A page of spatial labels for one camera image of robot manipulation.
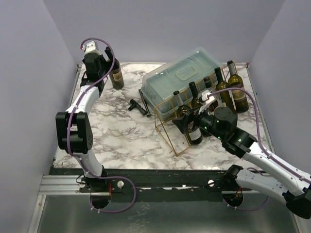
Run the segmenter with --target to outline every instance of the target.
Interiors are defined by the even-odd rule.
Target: clear plastic container
[[[189,87],[190,82],[199,82],[204,77],[214,73],[216,67],[223,64],[210,56],[204,48],[196,48],[189,54],[166,63],[151,71],[142,78],[141,91],[147,104],[154,109],[162,102],[170,99],[174,91],[182,92]],[[201,90],[205,89],[204,82],[199,83]],[[185,94],[188,100],[192,99],[190,90]],[[186,103],[186,95],[181,95]],[[159,117],[165,121],[174,115],[170,101],[157,107]]]

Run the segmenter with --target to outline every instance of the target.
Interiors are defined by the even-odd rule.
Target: dark green wine bottle
[[[192,108],[201,107],[202,103],[200,102],[200,100],[198,98],[199,93],[198,93],[198,90],[196,89],[195,82],[189,83],[189,87],[190,87],[190,91],[192,93],[191,107]],[[210,133],[206,132],[203,129],[200,129],[200,131],[201,131],[201,134],[203,137],[210,137],[211,136]]]
[[[209,76],[203,78],[203,80],[204,80],[205,87],[210,91],[210,93],[213,93],[215,90],[212,87],[212,83],[210,81]],[[220,99],[219,95],[216,95],[214,97],[216,100],[208,108],[211,113],[214,112],[215,109],[219,106],[218,104],[218,100]]]
[[[224,81],[222,72],[221,72],[219,67],[217,67],[215,69],[215,74],[216,74],[216,77],[217,77],[217,80],[218,80],[218,84],[216,85],[216,88],[215,88],[216,91],[220,91],[220,90],[227,89],[227,88],[230,87],[229,84]],[[235,105],[234,105],[234,102],[233,102],[231,91],[223,91],[223,92],[221,92],[220,93],[220,98],[222,100],[222,103],[223,103],[224,107],[230,108],[231,111],[234,114],[237,113],[235,111]]]
[[[190,109],[190,107],[188,107],[184,104],[183,100],[181,99],[179,91],[174,91],[173,94],[174,94],[176,101],[177,101],[177,104],[179,106],[177,109],[177,116],[183,117],[184,114]],[[192,128],[193,128],[193,122],[191,122],[188,125],[188,132],[185,133],[186,138],[188,139],[188,141],[192,145],[200,144],[203,140],[200,129],[199,129],[199,127],[195,127],[195,129],[192,130]]]
[[[233,61],[228,61],[228,68],[230,72],[230,78],[228,84],[230,87],[238,87],[244,89],[243,79],[241,76],[237,75]],[[248,110],[248,102],[245,92],[242,91],[232,91],[234,103],[236,106],[237,113],[244,113]]]
[[[109,47],[106,47],[105,53],[107,54],[109,60],[112,61],[112,53]],[[120,62],[115,58],[115,64],[112,71],[109,73],[110,80],[114,89],[122,89],[124,87],[123,75],[121,72]]]

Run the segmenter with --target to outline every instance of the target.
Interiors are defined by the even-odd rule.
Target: metal floor
[[[245,194],[242,207],[264,202],[262,194]],[[263,209],[235,211],[223,202],[138,202],[120,214],[90,210],[88,195],[47,196],[40,233],[297,233],[284,204],[270,199]],[[127,203],[112,203],[119,209]]]

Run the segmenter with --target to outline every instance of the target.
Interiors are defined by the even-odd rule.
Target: bottle neck
[[[111,52],[109,47],[106,47],[105,53],[107,54],[107,57],[109,58],[108,61],[111,62],[112,61],[112,52]],[[119,61],[115,57],[115,63],[113,65],[113,70],[118,69],[119,66],[120,66]]]
[[[234,67],[233,63],[229,64],[228,68],[229,68],[229,72],[230,72],[231,76],[237,74],[237,72],[235,71],[235,67]]]
[[[198,93],[198,90],[196,89],[195,83],[190,83],[190,84],[189,84],[189,87],[190,87],[192,96],[193,96],[194,98],[197,98],[199,93]]]
[[[211,88],[212,87],[212,83],[210,82],[210,78],[206,77],[204,78],[204,84],[206,88]]]
[[[215,69],[215,74],[216,74],[216,78],[217,78],[218,83],[224,81],[222,71],[219,67]]]
[[[184,105],[184,102],[183,102],[183,100],[181,99],[180,93],[178,93],[177,95],[175,95],[175,98],[176,98],[176,101],[177,101],[178,106],[183,106],[183,105]]]

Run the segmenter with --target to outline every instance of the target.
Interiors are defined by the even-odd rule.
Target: black tool
[[[147,115],[146,115],[146,117],[151,117],[151,114],[150,114],[149,108],[148,108],[148,106],[147,106],[147,103],[146,103],[146,101],[145,101],[145,99],[144,99],[144,96],[143,96],[143,94],[142,94],[141,90],[139,89],[139,90],[138,90],[138,92],[139,92],[139,94],[140,94],[141,101],[143,102],[143,104],[144,104],[144,106],[145,106],[145,109],[146,109],[146,111],[147,111]]]
[[[128,110],[132,111],[134,108],[137,108],[143,116],[147,115],[146,110],[144,110],[135,100],[131,99],[130,104],[131,106]]]

